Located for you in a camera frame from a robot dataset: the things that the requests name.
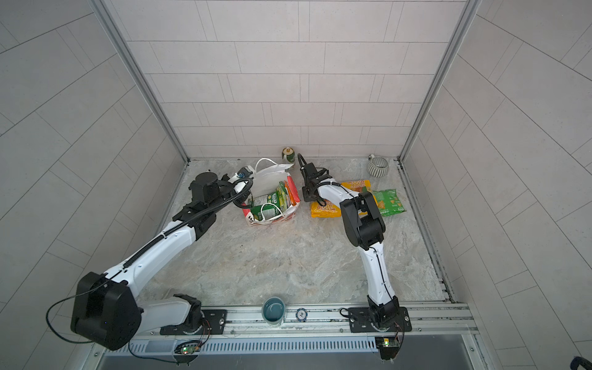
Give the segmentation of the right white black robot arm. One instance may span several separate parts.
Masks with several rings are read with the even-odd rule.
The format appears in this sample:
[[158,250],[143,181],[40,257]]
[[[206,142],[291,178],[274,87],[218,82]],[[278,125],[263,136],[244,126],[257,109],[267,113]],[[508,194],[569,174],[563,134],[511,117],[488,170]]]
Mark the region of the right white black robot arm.
[[335,180],[328,169],[308,163],[299,154],[298,164],[307,202],[324,205],[328,202],[339,207],[345,234],[359,249],[368,282],[368,309],[371,323],[379,331],[411,331],[409,315],[399,304],[389,280],[384,257],[385,222],[373,195],[350,190]]

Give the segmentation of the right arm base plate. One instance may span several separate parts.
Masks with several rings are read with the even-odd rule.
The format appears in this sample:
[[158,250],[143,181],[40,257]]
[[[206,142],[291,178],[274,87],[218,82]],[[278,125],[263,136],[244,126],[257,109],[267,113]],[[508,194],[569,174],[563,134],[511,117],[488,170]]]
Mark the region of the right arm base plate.
[[348,320],[352,333],[410,332],[413,330],[407,308],[382,317],[368,307],[341,308],[339,313]]

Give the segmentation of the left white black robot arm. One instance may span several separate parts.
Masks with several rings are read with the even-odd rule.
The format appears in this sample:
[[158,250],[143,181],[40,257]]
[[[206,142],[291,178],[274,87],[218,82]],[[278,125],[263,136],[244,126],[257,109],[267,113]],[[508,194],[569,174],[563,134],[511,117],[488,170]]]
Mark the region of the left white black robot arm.
[[175,256],[201,238],[229,204],[242,207],[251,193],[254,171],[241,168],[233,177],[207,171],[189,189],[191,202],[173,216],[160,234],[118,265],[102,274],[90,272],[76,287],[70,329],[82,343],[117,350],[137,334],[192,335],[204,329],[201,303],[187,294],[137,303],[146,284]]

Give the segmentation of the yellow snack packet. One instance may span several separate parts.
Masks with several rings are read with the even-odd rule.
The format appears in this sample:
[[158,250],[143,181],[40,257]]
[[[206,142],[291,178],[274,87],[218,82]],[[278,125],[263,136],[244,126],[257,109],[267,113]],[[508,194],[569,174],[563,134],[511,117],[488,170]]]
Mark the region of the yellow snack packet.
[[372,184],[369,180],[351,180],[342,182],[342,186],[358,193],[372,192]]
[[314,201],[311,203],[311,216],[313,218],[339,218],[342,216],[342,212],[339,207],[328,200],[324,205]]

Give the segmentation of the green white snack packet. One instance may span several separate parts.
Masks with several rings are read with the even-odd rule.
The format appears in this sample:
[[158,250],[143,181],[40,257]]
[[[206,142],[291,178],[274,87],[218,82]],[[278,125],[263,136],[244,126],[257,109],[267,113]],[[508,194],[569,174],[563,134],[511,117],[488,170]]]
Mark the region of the green white snack packet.
[[282,190],[252,200],[250,210],[256,221],[269,220],[282,215],[290,206],[288,195]]

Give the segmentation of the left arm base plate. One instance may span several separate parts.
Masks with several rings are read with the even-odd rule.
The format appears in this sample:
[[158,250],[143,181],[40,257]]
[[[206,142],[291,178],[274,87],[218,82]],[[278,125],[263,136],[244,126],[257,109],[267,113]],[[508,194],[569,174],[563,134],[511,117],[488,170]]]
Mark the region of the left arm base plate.
[[228,311],[205,309],[197,314],[191,312],[189,318],[180,325],[168,325],[160,329],[160,335],[222,335]]

